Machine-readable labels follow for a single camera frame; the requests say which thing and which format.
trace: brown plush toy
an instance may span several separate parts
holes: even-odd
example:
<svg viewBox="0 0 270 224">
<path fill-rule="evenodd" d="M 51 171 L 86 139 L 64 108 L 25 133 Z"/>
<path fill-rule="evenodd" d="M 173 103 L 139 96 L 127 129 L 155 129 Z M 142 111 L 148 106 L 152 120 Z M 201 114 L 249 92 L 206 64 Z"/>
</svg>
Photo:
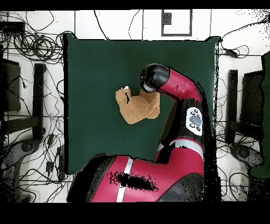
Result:
<svg viewBox="0 0 270 224">
<path fill-rule="evenodd" d="M 126 86 L 115 93 L 115 98 L 121 115 L 130 125 L 145 118 L 155 119 L 160 113 L 158 92 L 149 94 L 140 90 L 138 96 L 132 96 L 129 87 Z"/>
</svg>

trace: dark green mat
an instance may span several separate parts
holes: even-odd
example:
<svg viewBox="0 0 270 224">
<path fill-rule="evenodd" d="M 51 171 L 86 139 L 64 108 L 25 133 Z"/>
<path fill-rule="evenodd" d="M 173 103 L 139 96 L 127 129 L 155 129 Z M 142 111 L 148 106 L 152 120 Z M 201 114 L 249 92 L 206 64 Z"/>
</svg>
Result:
<svg viewBox="0 0 270 224">
<path fill-rule="evenodd" d="M 161 95 L 158 118 L 129 125 L 115 100 L 115 92 L 123 86 L 129 86 L 132 95 L 139 93 L 138 76 L 150 63 L 170 65 L 198 81 L 212 120 L 219 37 L 208 41 L 105 41 L 76 40 L 68 35 L 67 40 L 69 173 L 80 171 L 98 153 L 154 159 L 173 101 Z"/>
</svg>

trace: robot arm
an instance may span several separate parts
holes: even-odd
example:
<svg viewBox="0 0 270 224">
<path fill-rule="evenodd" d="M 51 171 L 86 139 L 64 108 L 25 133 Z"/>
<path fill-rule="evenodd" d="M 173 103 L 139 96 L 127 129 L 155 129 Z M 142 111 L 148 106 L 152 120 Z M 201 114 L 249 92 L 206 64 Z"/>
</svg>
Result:
<svg viewBox="0 0 270 224">
<path fill-rule="evenodd" d="M 140 80 L 143 91 L 158 91 L 176 101 L 155 161 L 121 155 L 95 158 L 75 178 L 68 202 L 202 200 L 204 119 L 196 85 L 159 64 L 148 65 Z"/>
</svg>

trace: black cable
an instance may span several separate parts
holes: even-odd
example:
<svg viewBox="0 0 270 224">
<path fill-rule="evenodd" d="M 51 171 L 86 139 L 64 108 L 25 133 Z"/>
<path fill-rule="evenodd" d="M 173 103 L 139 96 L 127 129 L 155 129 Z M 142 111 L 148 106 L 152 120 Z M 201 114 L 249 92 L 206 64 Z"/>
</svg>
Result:
<svg viewBox="0 0 270 224">
<path fill-rule="evenodd" d="M 104 31 L 101 29 L 101 26 L 100 26 L 100 24 L 99 24 L 99 19 L 98 19 L 97 14 L 95 13 L 95 10 L 94 10 L 94 14 L 95 14 L 95 18 L 97 19 L 97 22 L 98 22 L 98 25 L 99 25 L 99 29 L 101 30 L 101 32 L 102 32 L 103 35 L 105 36 L 106 40 L 108 41 L 109 38 L 105 35 Z"/>
<path fill-rule="evenodd" d="M 42 31 L 42 30 L 46 29 L 48 26 L 50 26 L 50 25 L 53 23 L 53 21 L 54 21 L 54 16 L 53 16 L 52 12 L 51 12 L 50 10 L 49 10 L 49 12 L 50 12 L 50 14 L 52 15 L 52 21 L 49 23 L 49 25 L 47 25 L 46 27 L 44 27 L 44 28 L 42 28 L 42 29 L 40 29 L 40 30 L 33 29 L 33 28 L 29 25 L 29 22 L 28 22 L 28 19 L 27 19 L 27 13 L 28 13 L 28 11 L 25 12 L 25 19 L 26 19 L 28 25 L 31 27 L 32 30 L 35 30 L 35 31 Z"/>
<path fill-rule="evenodd" d="M 52 200 L 52 198 L 50 199 L 50 197 L 55 193 L 55 192 L 57 192 L 58 191 L 58 189 L 60 189 L 61 188 L 61 190 L 55 195 L 55 196 L 57 196 L 62 190 L 63 190 L 63 188 L 64 188 L 64 186 L 60 186 L 60 187 L 58 187 L 49 197 L 48 197 L 48 199 L 47 199 L 47 201 L 45 201 L 44 203 L 48 203 L 49 201 L 51 201 Z"/>
<path fill-rule="evenodd" d="M 31 193 L 31 194 L 35 195 L 35 198 L 34 198 L 34 200 L 32 201 L 32 203 L 35 202 L 35 200 L 36 200 L 36 193 L 34 193 L 34 192 L 32 192 L 32 191 L 28 191 L 28 190 L 22 189 L 21 187 L 20 187 L 20 189 L 21 189 L 22 191 L 25 191 L 25 192 L 28 192 L 28 193 Z"/>
<path fill-rule="evenodd" d="M 60 81 L 57 83 L 56 89 L 57 89 L 57 92 L 58 92 L 58 93 L 64 95 L 64 94 L 63 94 L 62 92 L 60 92 L 59 89 L 58 89 L 58 85 L 59 85 L 59 83 L 62 82 L 62 81 L 64 81 L 64 79 L 60 80 Z"/>
<path fill-rule="evenodd" d="M 259 22 L 250 23 L 250 24 L 244 25 L 244 26 L 242 26 L 242 27 L 240 27 L 240 28 L 237 28 L 237 29 L 235 29 L 235 30 L 232 30 L 232 31 L 226 33 L 226 34 L 222 37 L 222 39 L 221 39 L 221 41 L 220 41 L 220 45 L 221 45 L 222 49 L 225 50 L 225 51 L 227 52 L 227 51 L 230 51 L 230 50 L 236 50 L 236 49 L 238 49 L 238 48 L 241 48 L 242 46 L 246 46 L 247 49 L 248 49 L 248 52 L 247 52 L 247 54 L 244 54 L 244 57 L 241 57 L 240 59 L 247 57 L 248 54 L 249 54 L 249 48 L 248 48 L 247 45 L 242 45 L 242 46 L 239 46 L 239 47 L 237 47 L 237 48 L 235 48 L 235 49 L 225 49 L 225 48 L 223 47 L 223 44 L 222 44 L 222 42 L 223 42 L 223 40 L 224 40 L 224 37 L 227 36 L 227 35 L 229 35 L 230 33 L 233 33 L 233 32 L 235 32 L 235 31 L 244 29 L 244 28 L 246 28 L 246 27 L 248 27 L 248 26 L 252 26 L 252 25 L 256 25 L 256 24 L 269 23 L 269 22 L 270 22 L 270 21 L 269 21 L 269 17 L 270 17 L 270 14 L 267 15 L 263 20 L 261 20 L 261 21 L 259 21 Z"/>
<path fill-rule="evenodd" d="M 233 173 L 233 174 L 229 177 L 229 181 L 228 181 L 228 182 L 229 182 L 229 189 L 230 189 L 230 192 L 231 192 L 232 196 L 234 197 L 234 199 L 235 199 L 236 201 L 239 201 L 239 200 L 234 196 L 234 194 L 233 194 L 232 183 L 231 183 L 231 181 L 230 181 L 230 179 L 231 179 L 234 175 L 236 175 L 236 174 L 241 174 L 241 175 L 245 176 L 245 177 L 248 178 L 248 179 L 249 179 L 249 177 L 248 177 L 246 174 L 241 173 L 241 172 Z"/>
<path fill-rule="evenodd" d="M 131 23 L 130 23 L 130 25 L 129 25 L 129 31 L 130 31 L 130 28 L 131 28 L 131 24 L 132 24 L 132 22 L 133 22 L 133 19 L 134 19 L 134 17 L 139 13 L 139 11 L 141 11 L 141 10 L 138 10 L 137 13 L 133 16 L 133 18 L 132 18 L 132 20 L 131 20 Z"/>
</svg>

